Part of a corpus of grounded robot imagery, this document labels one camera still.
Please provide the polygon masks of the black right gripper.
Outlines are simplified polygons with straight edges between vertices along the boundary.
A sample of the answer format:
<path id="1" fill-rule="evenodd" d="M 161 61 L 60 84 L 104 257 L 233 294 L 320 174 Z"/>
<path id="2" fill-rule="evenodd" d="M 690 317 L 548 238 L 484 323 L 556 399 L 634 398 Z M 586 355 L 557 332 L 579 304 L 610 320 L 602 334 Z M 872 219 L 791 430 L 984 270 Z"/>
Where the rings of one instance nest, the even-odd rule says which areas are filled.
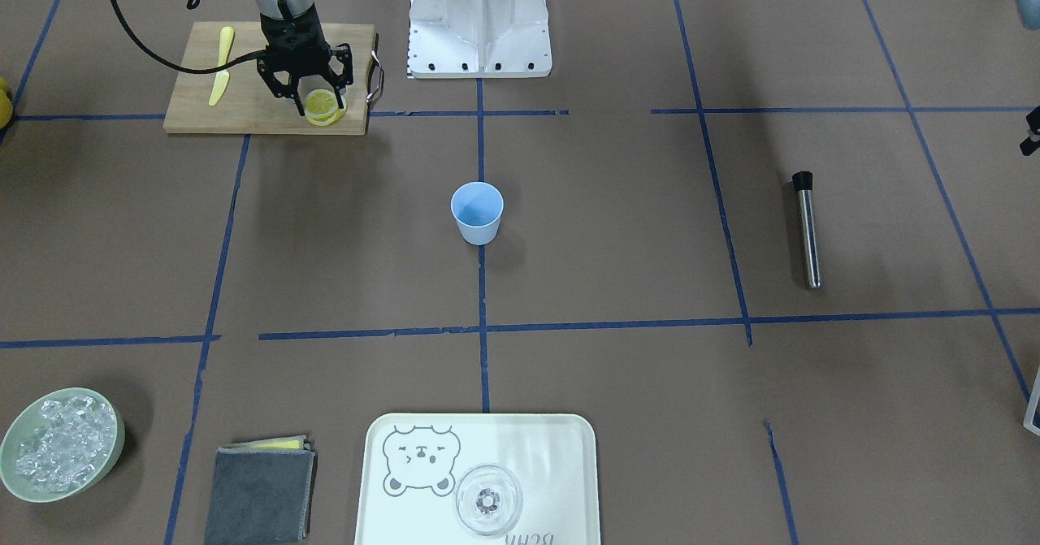
<path id="1" fill-rule="evenodd" d="M 349 105 L 353 84 L 353 53 L 348 43 L 328 45 L 322 22 L 315 10 L 291 19 L 260 16 L 260 28 L 266 45 L 257 71 L 276 98 L 290 98 L 300 116 L 306 116 L 306 99 L 300 95 L 300 81 L 319 76 L 334 90 L 334 112 L 342 115 Z"/>

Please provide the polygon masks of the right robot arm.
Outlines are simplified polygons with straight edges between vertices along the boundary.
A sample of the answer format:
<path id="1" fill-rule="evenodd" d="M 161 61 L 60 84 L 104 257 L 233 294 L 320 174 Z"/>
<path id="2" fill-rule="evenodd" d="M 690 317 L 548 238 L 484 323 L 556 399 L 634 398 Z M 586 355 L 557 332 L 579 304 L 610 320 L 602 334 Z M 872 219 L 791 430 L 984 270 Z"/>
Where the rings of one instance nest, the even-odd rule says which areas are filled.
<path id="1" fill-rule="evenodd" d="M 189 0 L 196 7 L 200 0 Z M 266 41 L 262 50 L 255 50 L 227 64 L 208 68 L 207 72 L 229 70 L 230 67 L 253 61 L 265 85 L 277 98 L 289 98 L 296 104 L 298 115 L 305 114 L 305 101 L 300 95 L 301 79 L 319 76 L 331 87 L 336 105 L 343 108 L 341 94 L 353 85 L 353 54 L 348 43 L 330 45 L 314 0 L 255 0 L 260 12 L 260 28 Z"/>

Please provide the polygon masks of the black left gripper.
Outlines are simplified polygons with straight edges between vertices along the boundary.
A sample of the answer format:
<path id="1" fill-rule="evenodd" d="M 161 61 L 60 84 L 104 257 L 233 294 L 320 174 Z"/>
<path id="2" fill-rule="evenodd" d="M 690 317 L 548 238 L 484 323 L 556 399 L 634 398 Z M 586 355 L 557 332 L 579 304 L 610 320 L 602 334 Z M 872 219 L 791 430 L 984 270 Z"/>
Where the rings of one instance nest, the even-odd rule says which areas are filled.
<path id="1" fill-rule="evenodd" d="M 1029 112 L 1025 122 L 1028 126 L 1026 138 L 1019 142 L 1019 150 L 1022 156 L 1029 157 L 1037 153 L 1039 149 L 1040 106 Z"/>

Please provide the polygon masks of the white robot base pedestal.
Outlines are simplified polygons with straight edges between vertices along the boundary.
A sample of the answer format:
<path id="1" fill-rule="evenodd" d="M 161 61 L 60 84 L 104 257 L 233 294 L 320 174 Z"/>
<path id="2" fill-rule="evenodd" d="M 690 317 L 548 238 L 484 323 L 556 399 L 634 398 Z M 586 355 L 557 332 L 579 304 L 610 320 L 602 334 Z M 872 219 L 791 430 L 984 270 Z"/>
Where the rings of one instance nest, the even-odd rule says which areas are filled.
<path id="1" fill-rule="evenodd" d="M 547 0 L 409 0 L 406 74 L 413 79 L 550 76 Z"/>

